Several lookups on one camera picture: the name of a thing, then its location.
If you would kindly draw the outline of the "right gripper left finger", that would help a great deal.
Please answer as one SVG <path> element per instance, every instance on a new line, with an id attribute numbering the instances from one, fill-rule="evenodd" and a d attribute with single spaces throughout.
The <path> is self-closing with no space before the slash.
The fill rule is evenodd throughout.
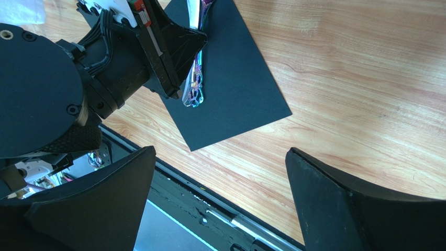
<path id="1" fill-rule="evenodd" d="M 143 147 L 26 199 L 1 201 L 1 250 L 133 250 L 155 169 Z"/>

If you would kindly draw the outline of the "silver knife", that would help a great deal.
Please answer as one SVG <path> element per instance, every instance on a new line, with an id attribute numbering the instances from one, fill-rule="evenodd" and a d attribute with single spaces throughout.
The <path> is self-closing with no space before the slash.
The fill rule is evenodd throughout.
<path id="1" fill-rule="evenodd" d="M 200 19 L 200 0 L 187 0 L 189 27 L 198 30 Z"/>

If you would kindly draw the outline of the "black paper napkin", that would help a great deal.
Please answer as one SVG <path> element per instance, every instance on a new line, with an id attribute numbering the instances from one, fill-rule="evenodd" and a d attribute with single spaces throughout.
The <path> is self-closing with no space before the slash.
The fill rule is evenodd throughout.
<path id="1" fill-rule="evenodd" d="M 233 1 L 212 4 L 205 31 L 203 103 L 191 108 L 163 100 L 191 151 L 291 115 Z"/>

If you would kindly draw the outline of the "white towel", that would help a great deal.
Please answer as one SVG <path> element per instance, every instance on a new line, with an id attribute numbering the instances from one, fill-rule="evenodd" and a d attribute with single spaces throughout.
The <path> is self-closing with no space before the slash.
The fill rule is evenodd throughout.
<path id="1" fill-rule="evenodd" d="M 44 24 L 46 12 L 43 1 L 1 0 L 1 23 L 11 25 Z"/>

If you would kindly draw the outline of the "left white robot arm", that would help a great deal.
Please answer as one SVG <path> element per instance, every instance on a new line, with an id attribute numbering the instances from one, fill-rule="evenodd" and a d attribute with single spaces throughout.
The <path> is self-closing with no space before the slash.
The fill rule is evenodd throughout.
<path id="1" fill-rule="evenodd" d="M 178 99 L 207 42 L 158 1 L 78 1 L 77 10 L 91 25 L 79 42 L 1 23 L 2 198 L 26 186 L 17 163 L 97 150 L 99 124 L 141 86 Z"/>

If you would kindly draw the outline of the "iridescent fork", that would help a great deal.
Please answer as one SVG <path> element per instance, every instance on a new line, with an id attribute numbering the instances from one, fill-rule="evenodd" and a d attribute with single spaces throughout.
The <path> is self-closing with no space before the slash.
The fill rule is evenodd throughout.
<path id="1" fill-rule="evenodd" d="M 205 22 L 207 19 L 208 11 L 213 4 L 213 0 L 201 0 L 200 1 L 200 19 L 198 25 L 198 31 L 204 31 Z M 203 73 L 202 73 L 202 55 L 203 51 L 200 50 L 195 57 L 191 69 L 185 81 L 182 102 L 185 107 L 197 107 L 204 100 L 204 94 L 202 91 Z"/>

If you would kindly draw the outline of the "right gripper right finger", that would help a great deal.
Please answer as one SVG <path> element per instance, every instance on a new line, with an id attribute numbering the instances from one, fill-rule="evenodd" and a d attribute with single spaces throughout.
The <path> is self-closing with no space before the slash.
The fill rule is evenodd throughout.
<path id="1" fill-rule="evenodd" d="M 295 147 L 285 165 L 307 250 L 445 250 L 445 201 L 392 190 Z"/>

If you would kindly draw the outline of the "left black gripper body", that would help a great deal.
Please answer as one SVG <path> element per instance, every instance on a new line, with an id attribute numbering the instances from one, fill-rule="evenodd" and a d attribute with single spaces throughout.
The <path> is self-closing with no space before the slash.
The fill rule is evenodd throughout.
<path id="1" fill-rule="evenodd" d="M 158 1 L 77 1 L 90 25 L 79 42 L 58 41 L 82 83 L 82 100 L 66 113 L 106 119 L 140 87 L 169 99 L 180 96 L 181 27 Z"/>

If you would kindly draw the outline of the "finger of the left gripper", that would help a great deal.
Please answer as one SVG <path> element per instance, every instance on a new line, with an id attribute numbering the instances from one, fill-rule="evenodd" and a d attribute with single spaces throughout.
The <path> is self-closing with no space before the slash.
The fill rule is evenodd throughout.
<path id="1" fill-rule="evenodd" d="M 179 99 L 180 86 L 195 56 L 207 43 L 207 35 L 175 23 L 158 1 L 148 1 L 148 13 L 149 38 L 154 45 L 150 63 L 155 78 L 149 88 L 166 99 Z"/>

